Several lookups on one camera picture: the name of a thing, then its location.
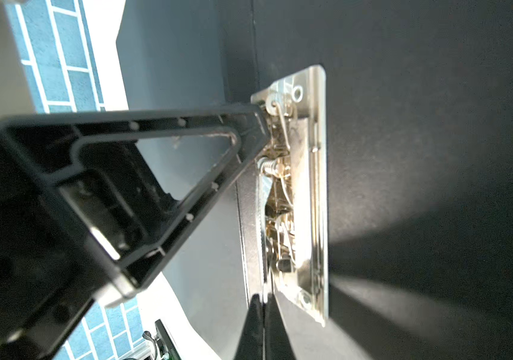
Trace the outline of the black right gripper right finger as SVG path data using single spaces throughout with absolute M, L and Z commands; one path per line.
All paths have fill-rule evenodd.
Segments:
M 268 294 L 264 305 L 264 359 L 296 360 L 278 301 Z

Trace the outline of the orange file folder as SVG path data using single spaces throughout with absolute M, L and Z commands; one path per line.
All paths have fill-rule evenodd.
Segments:
M 327 76 L 329 321 L 297 359 L 513 359 L 513 1 L 127 1 L 130 107 Z

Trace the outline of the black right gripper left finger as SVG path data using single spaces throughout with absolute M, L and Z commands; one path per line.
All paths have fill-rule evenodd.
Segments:
M 243 329 L 235 351 L 234 360 L 264 359 L 264 311 L 259 294 L 254 294 L 249 302 Z

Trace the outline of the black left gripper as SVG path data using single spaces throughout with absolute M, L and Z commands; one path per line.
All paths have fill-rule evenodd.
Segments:
M 140 140 L 222 137 L 183 199 L 158 183 Z M 146 290 L 269 144 L 263 110 L 71 112 L 0 121 L 0 359 L 49 359 L 95 298 Z

